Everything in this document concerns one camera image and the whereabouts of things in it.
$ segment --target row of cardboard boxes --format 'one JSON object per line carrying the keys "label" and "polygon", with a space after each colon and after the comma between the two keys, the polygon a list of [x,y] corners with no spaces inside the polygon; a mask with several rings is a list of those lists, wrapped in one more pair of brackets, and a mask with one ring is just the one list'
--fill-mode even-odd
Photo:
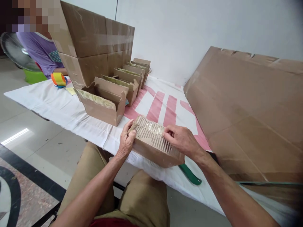
{"label": "row of cardboard boxes", "polygon": [[112,76],[100,75],[88,87],[75,87],[88,115],[117,126],[125,106],[131,106],[139,95],[150,70],[150,61],[135,58]]}

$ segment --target orange tape dispenser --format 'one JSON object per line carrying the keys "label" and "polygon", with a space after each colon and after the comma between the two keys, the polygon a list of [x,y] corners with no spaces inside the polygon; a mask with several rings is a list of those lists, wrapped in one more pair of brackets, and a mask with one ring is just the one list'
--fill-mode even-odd
{"label": "orange tape dispenser", "polygon": [[67,78],[62,73],[52,73],[50,76],[55,87],[63,88],[67,85]]}

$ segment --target table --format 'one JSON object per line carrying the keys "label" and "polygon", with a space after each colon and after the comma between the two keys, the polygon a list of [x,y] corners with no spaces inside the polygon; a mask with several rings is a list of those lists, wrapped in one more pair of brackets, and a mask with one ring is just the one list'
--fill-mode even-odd
{"label": "table", "polygon": [[[49,119],[64,129],[102,147],[113,155],[119,148],[123,126],[129,119],[135,119],[138,114],[164,126],[176,124],[189,128],[199,144],[205,150],[211,151],[198,120],[183,93],[183,87],[155,77],[149,76],[147,78],[144,88],[141,89],[133,105],[125,108],[125,114],[117,127],[87,115],[83,104],[76,95],[72,96],[66,89],[54,87],[51,80],[6,92],[4,95],[43,118]],[[154,179],[164,181],[183,195],[224,215],[203,172],[188,157],[185,157],[186,165],[202,180],[202,184],[199,186],[189,182],[179,167],[163,169],[134,151],[130,153],[126,161],[143,169]],[[246,188],[243,189],[260,203],[279,224],[284,225],[288,223],[285,220],[291,220],[290,218],[294,214],[291,208]]]}

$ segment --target hand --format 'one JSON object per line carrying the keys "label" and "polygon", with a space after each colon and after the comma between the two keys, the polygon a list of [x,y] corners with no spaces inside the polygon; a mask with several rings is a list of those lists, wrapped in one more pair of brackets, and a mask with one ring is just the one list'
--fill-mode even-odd
{"label": "hand", "polygon": [[117,156],[122,158],[127,158],[129,153],[132,151],[134,139],[136,137],[136,130],[132,130],[129,135],[127,135],[128,130],[132,126],[134,120],[130,120],[124,125],[121,136],[120,136],[120,146],[117,152]]}
{"label": "hand", "polygon": [[193,133],[186,127],[169,125],[164,129],[163,137],[181,153],[192,160],[206,154],[206,151],[196,141]]}

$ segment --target black floor border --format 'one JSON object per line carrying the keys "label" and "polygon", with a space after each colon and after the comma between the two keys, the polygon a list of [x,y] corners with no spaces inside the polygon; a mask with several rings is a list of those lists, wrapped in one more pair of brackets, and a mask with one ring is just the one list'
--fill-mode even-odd
{"label": "black floor border", "polygon": [[11,150],[7,149],[5,146],[0,148],[0,157],[26,176],[28,179],[33,181],[36,185],[50,194],[58,201],[62,201],[65,195],[66,189],[58,185],[52,179],[41,173],[39,170],[34,168],[32,165],[28,164],[18,155],[16,155]]}

